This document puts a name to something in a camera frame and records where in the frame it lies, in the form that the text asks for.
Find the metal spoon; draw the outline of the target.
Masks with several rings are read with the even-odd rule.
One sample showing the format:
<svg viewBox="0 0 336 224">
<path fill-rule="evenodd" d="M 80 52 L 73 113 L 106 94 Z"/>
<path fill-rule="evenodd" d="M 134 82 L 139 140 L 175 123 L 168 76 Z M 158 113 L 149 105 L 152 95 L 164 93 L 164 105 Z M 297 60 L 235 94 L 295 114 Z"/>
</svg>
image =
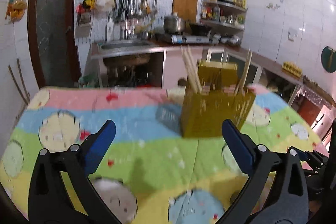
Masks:
<svg viewBox="0 0 336 224">
<path fill-rule="evenodd" d="M 240 191 L 239 190 L 236 190 L 234 191 L 231 196 L 230 196 L 230 204 L 233 204 L 234 201 L 236 200 L 236 198 L 239 196 L 240 194 Z"/>
</svg>

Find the colourful cartoon quilted tablecloth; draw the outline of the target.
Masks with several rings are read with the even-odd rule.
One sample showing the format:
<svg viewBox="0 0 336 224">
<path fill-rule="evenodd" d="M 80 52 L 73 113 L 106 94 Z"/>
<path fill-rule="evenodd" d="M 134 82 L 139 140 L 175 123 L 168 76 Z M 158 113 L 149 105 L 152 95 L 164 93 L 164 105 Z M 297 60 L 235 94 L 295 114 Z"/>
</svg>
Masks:
<svg viewBox="0 0 336 224">
<path fill-rule="evenodd" d="M 329 156 L 319 136 L 279 96 L 260 85 L 238 129 L 256 145 L 287 153 L 293 147 Z M 107 120 L 116 136 L 96 172 L 89 175 L 98 195 L 119 223 L 219 223 L 241 191 L 244 174 L 223 135 L 184 138 L 180 117 L 186 90 L 42 88 L 23 112 L 1 157 L 5 209 L 17 221 L 28 218 L 31 176 L 41 149 L 66 151 L 82 144 Z M 275 173 L 268 176 L 254 213 L 268 197 Z M 75 207 L 85 213 L 66 172 L 61 173 Z M 309 200 L 307 223 L 331 220 L 335 192 L 321 201 Z"/>
</svg>

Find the gold perforated utensil holder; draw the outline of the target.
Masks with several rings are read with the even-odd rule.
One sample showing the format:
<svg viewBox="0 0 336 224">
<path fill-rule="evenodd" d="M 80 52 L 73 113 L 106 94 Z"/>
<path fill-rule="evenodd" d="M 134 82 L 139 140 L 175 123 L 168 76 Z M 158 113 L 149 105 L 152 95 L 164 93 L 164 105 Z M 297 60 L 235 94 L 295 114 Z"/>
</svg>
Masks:
<svg viewBox="0 0 336 224">
<path fill-rule="evenodd" d="M 230 119 L 241 129 L 256 98 L 241 86 L 236 63 L 198 61 L 201 91 L 187 85 L 180 117 L 184 138 L 210 138 L 222 134 L 222 123 Z"/>
</svg>

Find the stainless steel sink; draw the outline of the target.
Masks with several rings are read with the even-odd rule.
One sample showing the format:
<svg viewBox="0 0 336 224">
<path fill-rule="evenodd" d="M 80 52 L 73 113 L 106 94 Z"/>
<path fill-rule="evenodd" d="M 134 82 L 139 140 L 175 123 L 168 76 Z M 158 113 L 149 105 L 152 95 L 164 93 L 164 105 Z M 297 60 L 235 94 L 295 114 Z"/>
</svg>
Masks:
<svg viewBox="0 0 336 224">
<path fill-rule="evenodd" d="M 151 52 L 153 48 L 157 48 L 156 43 L 141 40 L 112 40 L 110 42 L 95 42 L 91 44 L 91 59 L 103 59 L 107 57 L 119 57 L 126 55 L 134 55 L 138 53 Z"/>
</svg>

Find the white dish soap bottle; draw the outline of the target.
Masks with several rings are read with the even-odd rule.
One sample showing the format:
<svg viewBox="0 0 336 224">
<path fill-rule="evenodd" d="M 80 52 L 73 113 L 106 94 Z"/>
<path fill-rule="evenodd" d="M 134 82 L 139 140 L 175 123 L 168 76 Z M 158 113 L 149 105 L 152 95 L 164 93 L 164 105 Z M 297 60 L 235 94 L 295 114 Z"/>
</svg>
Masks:
<svg viewBox="0 0 336 224">
<path fill-rule="evenodd" d="M 114 20 L 110 16 L 106 21 L 106 41 L 109 42 L 113 40 L 114 37 Z"/>
</svg>

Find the black wok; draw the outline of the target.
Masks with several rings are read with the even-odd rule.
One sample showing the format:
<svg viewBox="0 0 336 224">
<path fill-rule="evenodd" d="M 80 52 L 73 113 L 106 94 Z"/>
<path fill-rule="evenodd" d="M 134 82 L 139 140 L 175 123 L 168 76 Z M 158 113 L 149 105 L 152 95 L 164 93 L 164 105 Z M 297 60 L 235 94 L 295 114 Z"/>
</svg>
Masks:
<svg viewBox="0 0 336 224">
<path fill-rule="evenodd" d="M 208 36 L 212 29 L 209 26 L 205 26 L 204 24 L 199 23 L 190 23 L 189 26 L 192 36 Z"/>
</svg>

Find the gas stove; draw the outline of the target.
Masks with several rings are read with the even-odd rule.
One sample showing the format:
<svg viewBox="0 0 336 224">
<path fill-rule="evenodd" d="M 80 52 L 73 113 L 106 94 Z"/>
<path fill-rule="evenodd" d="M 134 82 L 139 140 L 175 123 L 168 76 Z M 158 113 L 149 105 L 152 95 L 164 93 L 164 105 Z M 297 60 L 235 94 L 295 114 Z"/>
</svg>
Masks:
<svg viewBox="0 0 336 224">
<path fill-rule="evenodd" d="M 218 39 L 207 36 L 155 34 L 155 38 L 171 44 L 219 44 Z"/>
</svg>

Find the hanging plastic bag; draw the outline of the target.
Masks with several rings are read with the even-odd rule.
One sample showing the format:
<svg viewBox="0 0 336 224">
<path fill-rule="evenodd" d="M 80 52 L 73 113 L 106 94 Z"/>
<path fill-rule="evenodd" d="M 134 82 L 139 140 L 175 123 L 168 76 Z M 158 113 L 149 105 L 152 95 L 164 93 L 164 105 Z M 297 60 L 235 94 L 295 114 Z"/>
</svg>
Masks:
<svg viewBox="0 0 336 224">
<path fill-rule="evenodd" d="M 5 20 L 12 23 L 20 21 L 23 18 L 26 9 L 26 0 L 9 0 L 7 3 Z"/>
</svg>

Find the steel cooking pot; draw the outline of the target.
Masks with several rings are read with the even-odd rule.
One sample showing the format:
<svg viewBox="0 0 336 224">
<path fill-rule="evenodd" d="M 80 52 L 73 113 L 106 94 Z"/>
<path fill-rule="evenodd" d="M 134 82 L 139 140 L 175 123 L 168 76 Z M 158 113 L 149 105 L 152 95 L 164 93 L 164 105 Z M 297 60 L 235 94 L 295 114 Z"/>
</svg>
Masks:
<svg viewBox="0 0 336 224">
<path fill-rule="evenodd" d="M 164 17 L 163 29 L 168 34 L 181 34 L 186 28 L 186 21 L 177 13 Z"/>
</svg>

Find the dark brown glass door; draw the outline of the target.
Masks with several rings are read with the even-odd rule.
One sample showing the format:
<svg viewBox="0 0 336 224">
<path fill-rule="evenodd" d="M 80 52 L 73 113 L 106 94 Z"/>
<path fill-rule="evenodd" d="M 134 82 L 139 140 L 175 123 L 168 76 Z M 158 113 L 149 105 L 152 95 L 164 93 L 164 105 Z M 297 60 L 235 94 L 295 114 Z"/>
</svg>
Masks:
<svg viewBox="0 0 336 224">
<path fill-rule="evenodd" d="M 28 1 L 29 52 L 39 88 L 72 88 L 81 76 L 75 44 L 74 1 Z"/>
</svg>

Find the rectangular wooden cutting board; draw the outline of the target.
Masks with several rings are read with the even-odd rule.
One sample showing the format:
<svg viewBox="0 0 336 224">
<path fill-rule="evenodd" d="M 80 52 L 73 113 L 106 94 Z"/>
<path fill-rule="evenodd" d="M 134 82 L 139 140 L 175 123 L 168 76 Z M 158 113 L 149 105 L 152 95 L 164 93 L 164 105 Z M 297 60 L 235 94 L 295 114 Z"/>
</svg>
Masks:
<svg viewBox="0 0 336 224">
<path fill-rule="evenodd" d="M 197 20 L 198 0 L 173 0 L 172 13 L 191 23 Z"/>
</svg>

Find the green round wall hanger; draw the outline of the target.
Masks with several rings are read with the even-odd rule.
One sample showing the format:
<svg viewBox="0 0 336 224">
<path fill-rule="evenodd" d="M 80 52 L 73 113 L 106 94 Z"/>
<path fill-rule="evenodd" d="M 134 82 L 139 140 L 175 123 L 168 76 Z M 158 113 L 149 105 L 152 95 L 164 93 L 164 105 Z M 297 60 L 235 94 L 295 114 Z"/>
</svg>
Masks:
<svg viewBox="0 0 336 224">
<path fill-rule="evenodd" d="M 326 46 L 321 53 L 321 64 L 328 73 L 336 71 L 336 53 L 335 50 Z"/>
</svg>

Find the white wall socket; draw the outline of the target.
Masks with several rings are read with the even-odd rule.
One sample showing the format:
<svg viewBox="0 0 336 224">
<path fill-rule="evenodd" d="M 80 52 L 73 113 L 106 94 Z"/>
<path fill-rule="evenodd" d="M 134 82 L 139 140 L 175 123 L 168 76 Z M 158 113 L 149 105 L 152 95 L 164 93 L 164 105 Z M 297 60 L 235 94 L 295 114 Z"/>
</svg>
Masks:
<svg viewBox="0 0 336 224">
<path fill-rule="evenodd" d="M 298 36 L 298 30 L 295 28 L 288 29 L 288 40 L 294 42 Z"/>
</svg>

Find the corner wall shelf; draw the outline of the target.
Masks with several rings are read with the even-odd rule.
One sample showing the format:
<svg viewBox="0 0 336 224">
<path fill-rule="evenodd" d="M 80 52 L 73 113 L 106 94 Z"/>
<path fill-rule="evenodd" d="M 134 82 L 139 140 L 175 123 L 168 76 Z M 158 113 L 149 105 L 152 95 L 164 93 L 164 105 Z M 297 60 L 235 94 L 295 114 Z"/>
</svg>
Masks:
<svg viewBox="0 0 336 224">
<path fill-rule="evenodd" d="M 244 31 L 247 9 L 226 1 L 202 0 L 201 24 Z"/>
</svg>

